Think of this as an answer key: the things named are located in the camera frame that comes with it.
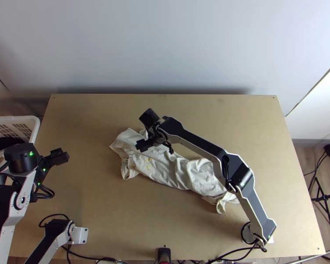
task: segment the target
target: white wall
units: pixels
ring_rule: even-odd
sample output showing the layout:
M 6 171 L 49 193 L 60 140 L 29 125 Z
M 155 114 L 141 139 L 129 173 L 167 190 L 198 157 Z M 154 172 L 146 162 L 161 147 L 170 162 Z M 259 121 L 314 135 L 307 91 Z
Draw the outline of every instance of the white wall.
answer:
M 286 117 L 293 139 L 330 139 L 330 72 Z
M 271 94 L 287 114 L 329 67 L 330 0 L 0 0 L 12 91 Z

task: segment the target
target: white plastic basket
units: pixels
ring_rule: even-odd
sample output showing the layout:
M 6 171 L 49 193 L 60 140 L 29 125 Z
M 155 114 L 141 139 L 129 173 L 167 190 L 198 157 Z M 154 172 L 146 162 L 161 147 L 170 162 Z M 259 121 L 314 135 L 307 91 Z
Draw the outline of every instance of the white plastic basket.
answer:
M 21 138 L 34 143 L 39 127 L 40 120 L 35 116 L 0 117 L 0 137 Z

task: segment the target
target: tripod stand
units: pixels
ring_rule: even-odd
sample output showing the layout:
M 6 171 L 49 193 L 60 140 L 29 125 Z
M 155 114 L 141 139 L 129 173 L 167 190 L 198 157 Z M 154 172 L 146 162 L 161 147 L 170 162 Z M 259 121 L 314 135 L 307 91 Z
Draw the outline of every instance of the tripod stand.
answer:
M 318 193 L 316 195 L 316 198 L 312 198 L 312 202 L 318 202 L 320 206 L 324 209 L 324 211 L 327 213 L 327 216 L 329 218 L 329 225 L 330 225 L 330 211 L 329 207 L 327 205 L 327 200 L 330 199 L 330 194 L 325 195 L 323 192 L 323 189 L 318 181 L 318 178 L 315 178 L 316 183 L 318 184 Z

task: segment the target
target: wooden table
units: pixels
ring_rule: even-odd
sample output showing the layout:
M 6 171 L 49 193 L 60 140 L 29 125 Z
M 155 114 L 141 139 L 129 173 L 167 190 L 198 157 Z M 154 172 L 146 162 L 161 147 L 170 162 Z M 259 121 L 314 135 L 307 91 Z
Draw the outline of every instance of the wooden table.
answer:
M 62 147 L 70 161 L 54 167 L 44 184 L 52 200 L 31 204 L 17 225 L 11 256 L 26 257 L 44 236 L 39 221 L 65 213 L 89 228 L 88 242 L 72 250 L 86 256 L 151 260 L 166 245 L 173 259 L 213 259 L 246 247 L 240 205 L 215 206 L 190 191 L 176 190 L 144 176 L 124 181 L 121 160 L 109 145 L 126 128 L 143 129 L 139 116 L 151 107 L 189 131 L 239 154 L 252 168 L 256 191 L 276 221 L 274 244 L 249 257 L 325 253 L 300 165 L 276 96 L 251 95 L 52 95 L 36 148 L 42 155 Z M 175 151 L 197 158 L 181 146 Z M 236 253 L 230 257 L 240 257 Z M 56 258 L 65 258 L 60 249 Z

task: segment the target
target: crumpled garment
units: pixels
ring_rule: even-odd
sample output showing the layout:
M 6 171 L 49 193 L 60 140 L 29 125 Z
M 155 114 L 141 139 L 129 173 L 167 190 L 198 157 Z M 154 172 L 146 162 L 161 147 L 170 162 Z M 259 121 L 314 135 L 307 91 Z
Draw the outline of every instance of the crumpled garment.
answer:
M 145 152 L 136 149 L 136 142 L 147 139 L 146 130 L 128 128 L 120 133 L 110 148 L 122 159 L 121 174 L 124 180 L 139 174 L 180 190 L 192 190 L 207 202 L 216 205 L 218 213 L 225 213 L 226 202 L 238 204 L 236 196 L 214 176 L 213 164 L 206 158 L 188 160 L 177 153 L 170 154 L 163 145 Z

